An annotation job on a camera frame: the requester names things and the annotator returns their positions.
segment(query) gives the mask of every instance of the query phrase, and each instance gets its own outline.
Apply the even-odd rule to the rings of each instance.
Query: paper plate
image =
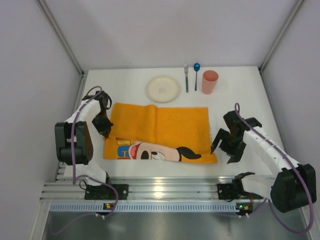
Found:
[[[175,99],[180,93],[180,84],[170,76],[157,76],[146,86],[146,95],[159,103]]]

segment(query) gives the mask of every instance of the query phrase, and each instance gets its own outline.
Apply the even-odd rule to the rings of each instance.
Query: white table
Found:
[[[212,94],[201,91],[202,74],[206,70],[215,70],[219,74],[218,83]],[[159,75],[168,75],[181,84],[179,96],[168,103],[158,103],[145,94],[146,84]],[[240,104],[240,114],[244,118],[255,117],[268,135],[281,147],[280,136],[269,105],[267,95],[256,66],[239,67],[202,67],[198,72],[198,91],[194,91],[196,72],[189,69],[189,93],[186,93],[184,68],[147,68],[90,70],[83,95],[94,86],[101,86],[110,95],[113,103],[136,105],[156,105],[157,107],[208,107],[211,137],[218,130],[228,130],[223,116],[234,109],[235,102]],[[238,163],[227,164],[229,157],[217,149],[217,164],[192,164],[159,160],[106,160],[103,159],[105,142],[90,125],[90,135],[94,146],[93,161],[109,173],[111,177],[219,177],[234,176],[245,172],[271,175],[262,160],[246,147]],[[65,177],[72,176],[72,167],[67,166]]]

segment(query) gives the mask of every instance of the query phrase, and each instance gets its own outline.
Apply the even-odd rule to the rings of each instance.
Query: plastic cup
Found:
[[[216,71],[208,70],[202,75],[202,92],[204,94],[210,94],[214,90],[219,75]]]

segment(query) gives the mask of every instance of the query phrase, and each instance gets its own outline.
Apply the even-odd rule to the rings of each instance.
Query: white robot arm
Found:
[[[221,141],[219,148],[230,156],[228,164],[236,163],[241,160],[244,149],[248,146],[262,159],[273,175],[273,178],[259,176],[254,172],[237,175],[232,180],[232,186],[239,197],[250,193],[260,195],[272,200],[275,207],[282,213],[308,205],[307,193],[294,173],[294,167],[302,176],[312,202],[316,202],[316,172],[310,164],[302,165],[288,156],[269,139],[261,123],[254,117],[244,120],[250,128],[243,123],[235,111],[228,112],[223,118],[230,132],[222,128],[219,130],[212,143],[211,152],[213,153]]]
[[[58,122],[54,127],[56,155],[60,162],[73,165],[72,154],[75,156],[75,170],[90,176],[100,182],[110,183],[108,174],[99,165],[92,161],[93,144],[90,138],[88,125],[93,124],[96,130],[105,138],[109,136],[112,123],[107,117],[106,110],[111,107],[111,99],[108,94],[101,91],[100,94],[85,96],[79,108],[65,122]],[[72,150],[72,124],[74,129],[74,151]],[[91,186],[99,186],[100,183],[87,179]]]

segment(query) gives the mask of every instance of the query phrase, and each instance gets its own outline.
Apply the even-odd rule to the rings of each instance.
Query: utensil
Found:
[[[218,78],[219,78],[219,75],[216,71],[212,71],[212,70],[205,71],[202,76],[202,92],[204,94],[212,93],[218,81]]]
[[[189,85],[188,85],[188,72],[189,72],[189,65],[184,64],[184,73],[185,73],[185,89],[186,92],[189,92]]]
[[[198,71],[200,70],[200,64],[199,63],[195,63],[193,66],[193,69],[195,70],[195,86],[194,86],[194,90],[197,91],[197,78],[198,78]]]

